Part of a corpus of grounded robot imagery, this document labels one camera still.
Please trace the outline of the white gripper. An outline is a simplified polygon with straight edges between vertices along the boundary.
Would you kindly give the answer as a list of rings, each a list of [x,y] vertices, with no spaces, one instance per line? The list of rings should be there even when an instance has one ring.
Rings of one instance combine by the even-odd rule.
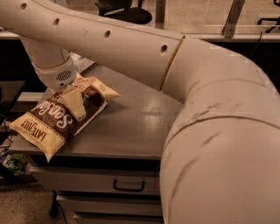
[[[76,78],[76,68],[73,59],[55,58],[51,60],[45,56],[33,58],[33,67],[41,82],[53,90],[61,90],[59,97],[69,109],[71,115],[81,121],[86,117],[81,91],[76,86],[67,86]]]

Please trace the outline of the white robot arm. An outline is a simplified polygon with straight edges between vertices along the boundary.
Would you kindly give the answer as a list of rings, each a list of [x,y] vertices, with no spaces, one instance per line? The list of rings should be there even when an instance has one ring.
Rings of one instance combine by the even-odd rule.
[[[182,34],[0,0],[0,25],[52,43],[180,101],[165,141],[164,224],[280,224],[280,100],[250,59]]]

